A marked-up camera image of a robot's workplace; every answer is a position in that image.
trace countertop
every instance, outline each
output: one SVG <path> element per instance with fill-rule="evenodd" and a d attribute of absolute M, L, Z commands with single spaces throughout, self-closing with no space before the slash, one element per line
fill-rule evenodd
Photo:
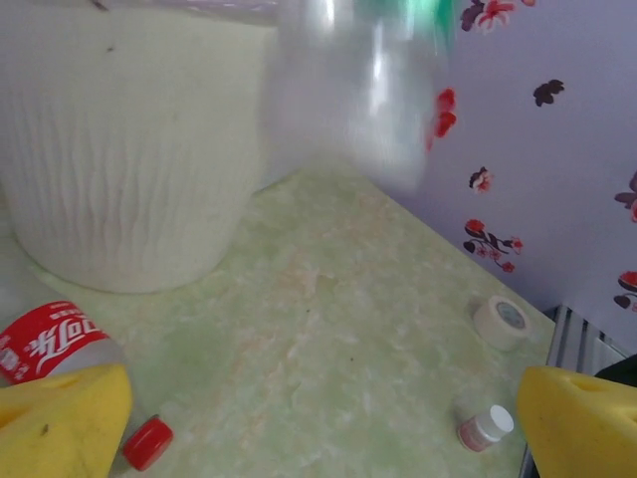
<path fill-rule="evenodd" d="M 518 428 L 475 454 L 455 420 L 515 411 L 552 323 L 365 179 L 302 172 L 260 192 L 215 271 L 172 292 L 41 277 L 122 344 L 141 401 L 175 431 L 126 476 L 518 476 Z M 533 321 L 515 352 L 473 330 L 494 294 Z"/>

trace red bottle label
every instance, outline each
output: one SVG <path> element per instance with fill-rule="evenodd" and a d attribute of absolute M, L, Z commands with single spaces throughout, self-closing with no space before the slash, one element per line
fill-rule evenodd
<path fill-rule="evenodd" d="M 480 433 L 475 416 L 458 427 L 458 437 L 467 448 L 477 452 L 484 451 L 494 444 Z"/>
<path fill-rule="evenodd" d="M 42 378 L 82 347 L 107 338 L 75 304 L 52 302 L 0 334 L 0 373 L 14 384 Z"/>

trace purple wallpaper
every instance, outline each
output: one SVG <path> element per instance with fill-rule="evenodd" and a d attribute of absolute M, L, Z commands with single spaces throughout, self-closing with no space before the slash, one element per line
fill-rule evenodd
<path fill-rule="evenodd" d="M 637 352 L 637 3 L 458 3 L 426 177 L 392 195 L 539 309 Z"/>

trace red label with white text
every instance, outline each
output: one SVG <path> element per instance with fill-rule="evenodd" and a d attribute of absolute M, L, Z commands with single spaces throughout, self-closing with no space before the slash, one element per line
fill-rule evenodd
<path fill-rule="evenodd" d="M 0 372 L 11 383 L 42 378 L 82 347 L 107 338 L 75 304 L 52 302 L 0 334 Z"/>

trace small medicine bottle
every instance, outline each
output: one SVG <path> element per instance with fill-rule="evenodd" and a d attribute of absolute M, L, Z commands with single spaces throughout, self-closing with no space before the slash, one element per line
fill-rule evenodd
<path fill-rule="evenodd" d="M 507 410 L 493 405 L 458 427 L 458 438 L 465 448 L 480 452 L 498 443 L 514 430 L 514 420 Z"/>

